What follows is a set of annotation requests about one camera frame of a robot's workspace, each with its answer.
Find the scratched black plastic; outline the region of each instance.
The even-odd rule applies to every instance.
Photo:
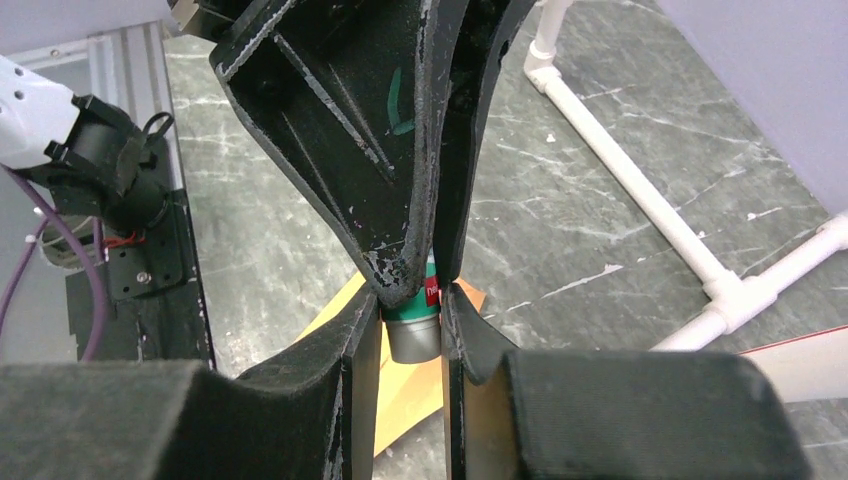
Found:
[[[433,233],[442,288],[459,276],[474,174],[501,59],[532,6],[532,0],[473,0],[462,19],[451,64]]]
[[[210,57],[248,131],[389,306],[423,281],[465,2],[257,1]]]

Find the white wall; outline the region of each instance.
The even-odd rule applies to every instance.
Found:
[[[848,1],[657,3],[825,208],[848,210]]]
[[[0,0],[0,55],[161,19],[167,0]]]

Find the red label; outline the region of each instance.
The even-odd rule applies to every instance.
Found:
[[[439,280],[435,275],[424,280],[424,293],[427,295],[427,306],[439,304]]]

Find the red and white object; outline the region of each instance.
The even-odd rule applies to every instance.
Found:
[[[848,398],[848,325],[741,353],[784,403]]]

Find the green marker line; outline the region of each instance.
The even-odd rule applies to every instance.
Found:
[[[398,113],[398,97],[400,96],[400,67],[395,69],[392,74],[392,83],[389,85],[389,99],[386,102],[386,111],[389,115],[389,127],[394,135],[403,135],[415,129],[415,119],[410,119],[405,122],[400,121],[400,113]]]

